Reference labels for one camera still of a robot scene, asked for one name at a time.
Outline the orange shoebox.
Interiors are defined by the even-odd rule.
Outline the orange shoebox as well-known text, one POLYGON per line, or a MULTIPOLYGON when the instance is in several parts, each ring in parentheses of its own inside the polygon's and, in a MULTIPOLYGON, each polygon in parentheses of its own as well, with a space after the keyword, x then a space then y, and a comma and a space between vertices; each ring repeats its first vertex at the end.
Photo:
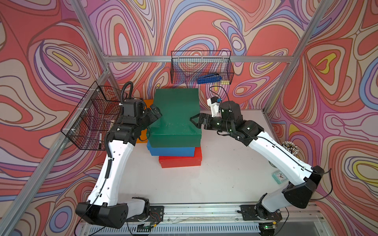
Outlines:
MULTIPOLYGON (((147 100, 144 100, 145 101, 145 103, 146 103, 146 105, 147 105, 147 107, 148 108, 150 108, 150 106, 153 104, 153 102, 154 102, 154 100, 153 99, 147 99, 147 100)), ((141 132, 141 135, 140 135, 140 137, 138 138, 138 140, 137 140, 137 143, 147 143, 147 141, 148 141, 148 130, 146 129, 146 130, 143 130, 142 132, 141 132)))

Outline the green shoebox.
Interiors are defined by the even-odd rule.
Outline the green shoebox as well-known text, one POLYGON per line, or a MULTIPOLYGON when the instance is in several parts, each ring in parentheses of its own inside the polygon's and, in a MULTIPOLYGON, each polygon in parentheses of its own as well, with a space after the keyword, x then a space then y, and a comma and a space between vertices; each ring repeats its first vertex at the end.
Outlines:
POLYGON ((202 130, 190 118, 200 113, 197 88, 157 89, 154 103, 162 117, 149 126, 148 141, 154 148, 196 148, 202 130))

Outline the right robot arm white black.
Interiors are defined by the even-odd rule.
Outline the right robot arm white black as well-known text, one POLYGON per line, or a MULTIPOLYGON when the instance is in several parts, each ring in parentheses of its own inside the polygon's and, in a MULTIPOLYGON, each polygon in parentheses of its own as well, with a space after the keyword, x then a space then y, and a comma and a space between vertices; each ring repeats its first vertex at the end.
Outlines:
POLYGON ((197 128, 215 130, 257 151, 288 179, 287 187, 264 194, 255 206, 257 218, 266 220, 277 210, 295 206, 306 208, 325 171, 301 161, 278 144, 258 123, 244 120, 239 104, 233 101, 209 102, 211 114, 199 113, 190 118, 197 128))

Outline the red shoebox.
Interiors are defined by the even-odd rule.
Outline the red shoebox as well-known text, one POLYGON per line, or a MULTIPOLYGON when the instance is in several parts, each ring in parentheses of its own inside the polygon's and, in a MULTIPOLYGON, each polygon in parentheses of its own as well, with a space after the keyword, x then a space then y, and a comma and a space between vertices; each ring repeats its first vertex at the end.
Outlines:
POLYGON ((194 156, 160 156, 159 163, 162 168, 194 167, 202 164, 201 147, 196 147, 194 156))

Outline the blue shoebox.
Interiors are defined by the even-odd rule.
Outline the blue shoebox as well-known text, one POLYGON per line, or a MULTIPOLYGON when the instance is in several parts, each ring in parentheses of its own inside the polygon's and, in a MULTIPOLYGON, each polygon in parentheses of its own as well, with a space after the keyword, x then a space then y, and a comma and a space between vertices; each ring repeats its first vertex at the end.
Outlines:
POLYGON ((195 147, 153 148, 149 141, 147 142, 147 149, 152 156, 193 157, 195 155, 195 147))

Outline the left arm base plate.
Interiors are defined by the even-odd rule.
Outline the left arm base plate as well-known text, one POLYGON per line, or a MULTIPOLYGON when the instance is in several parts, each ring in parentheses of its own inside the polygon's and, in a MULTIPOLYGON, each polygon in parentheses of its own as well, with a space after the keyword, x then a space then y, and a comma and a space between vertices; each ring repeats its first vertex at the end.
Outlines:
POLYGON ((127 222, 137 222, 137 223, 145 223, 145 222, 153 222, 158 223, 163 221, 164 218, 164 206, 163 205, 152 205, 148 210, 148 214, 141 214, 137 216, 133 216, 127 219, 127 222))

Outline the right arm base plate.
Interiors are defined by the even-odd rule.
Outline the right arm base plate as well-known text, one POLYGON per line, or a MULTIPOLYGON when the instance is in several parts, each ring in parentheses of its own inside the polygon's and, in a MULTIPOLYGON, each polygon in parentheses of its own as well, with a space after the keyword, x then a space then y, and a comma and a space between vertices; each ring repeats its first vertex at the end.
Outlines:
POLYGON ((240 209, 236 211, 241 214, 244 221, 281 221, 283 219, 279 210, 269 212, 262 206, 256 205, 240 205, 240 209))

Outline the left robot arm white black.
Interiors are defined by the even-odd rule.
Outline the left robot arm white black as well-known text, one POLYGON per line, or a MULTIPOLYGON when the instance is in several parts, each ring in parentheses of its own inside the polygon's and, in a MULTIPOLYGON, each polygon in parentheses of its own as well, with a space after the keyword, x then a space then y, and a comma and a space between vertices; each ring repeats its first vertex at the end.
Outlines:
POLYGON ((104 137, 106 158, 100 175, 87 201, 75 210, 91 225, 120 229, 130 218, 146 220, 150 215, 147 198, 118 202, 121 177, 141 132, 162 116, 158 107, 148 107, 144 100, 133 98, 132 92, 133 82, 126 82, 121 89, 120 115, 104 137))

